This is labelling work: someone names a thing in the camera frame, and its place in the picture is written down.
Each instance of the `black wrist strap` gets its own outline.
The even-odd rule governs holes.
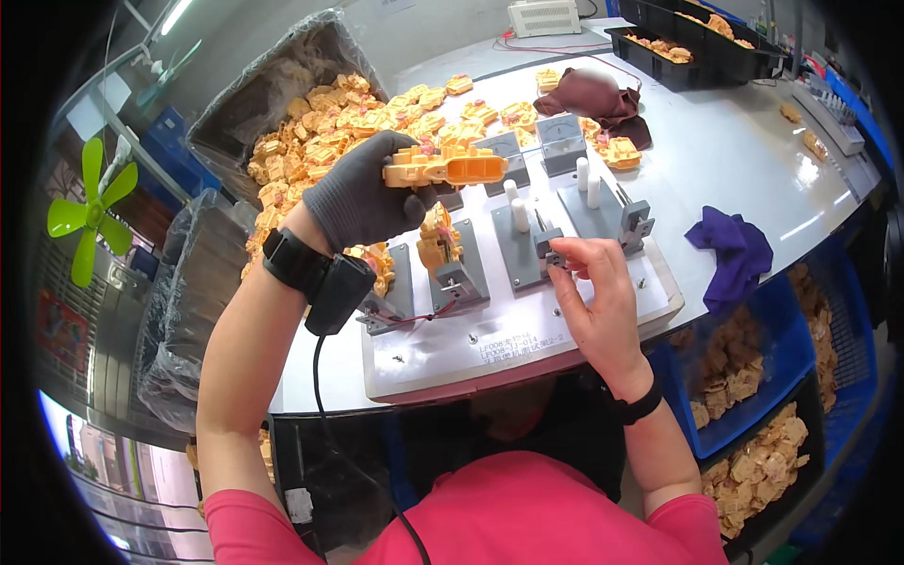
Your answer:
[[[659,383],[656,379],[653,379],[653,386],[650,387],[650,391],[642,399],[630,404],[621,399],[616,400],[612,396],[608,385],[605,385],[603,389],[607,393],[609,408],[612,410],[613,416],[622,426],[631,426],[639,419],[649,416],[653,410],[656,410],[659,402],[663,399],[663,392],[659,389]]]

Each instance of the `wrist device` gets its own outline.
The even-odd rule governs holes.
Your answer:
[[[663,399],[663,392],[659,389],[659,383],[656,379],[653,379],[653,386],[650,387],[650,391],[642,399],[630,404],[624,400],[616,400],[612,396],[612,391],[609,390],[608,385],[603,386],[603,391],[606,393],[609,409],[622,426],[631,426],[639,419],[649,416],[653,410],[656,410],[659,402]]]
[[[338,334],[377,278],[364,260],[321,255],[286,228],[270,230],[262,250],[264,268],[305,295],[311,306],[305,327],[314,335]]]

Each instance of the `white cylindrical post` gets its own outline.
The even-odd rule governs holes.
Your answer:
[[[590,161],[586,157],[578,157],[578,190],[587,191],[587,177],[590,174]]]
[[[509,199],[509,204],[514,202],[515,198],[518,198],[518,185],[512,179],[505,181],[503,188],[505,189],[505,196]]]
[[[599,208],[599,182],[601,180],[598,176],[592,176],[587,183],[587,207],[591,210]]]
[[[520,198],[512,200],[512,216],[514,216],[514,227],[521,233],[527,233],[531,230],[531,223],[527,219],[527,208],[524,201]]]

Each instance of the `brown cloth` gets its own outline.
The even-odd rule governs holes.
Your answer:
[[[619,90],[611,78],[607,80],[590,71],[568,68],[559,80],[559,86],[536,99],[533,106],[544,116],[571,112],[591,118],[608,130],[610,137],[628,137],[634,147],[643,151],[653,144],[653,139],[646,122],[637,115],[639,100],[640,92]]]

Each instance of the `gloved hand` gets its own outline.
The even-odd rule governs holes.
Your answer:
[[[614,240],[578,238],[558,238],[550,246],[565,255],[565,268],[548,270],[571,337],[617,399],[640,400],[653,385],[653,372],[640,351],[637,298],[621,247]],[[593,283],[588,306],[568,271]]]
[[[304,191],[305,207],[323,232],[333,253],[358,245],[386,241],[418,228],[448,184],[390,188],[382,168],[392,154],[417,145],[413,138],[381,131],[345,155],[317,184]]]

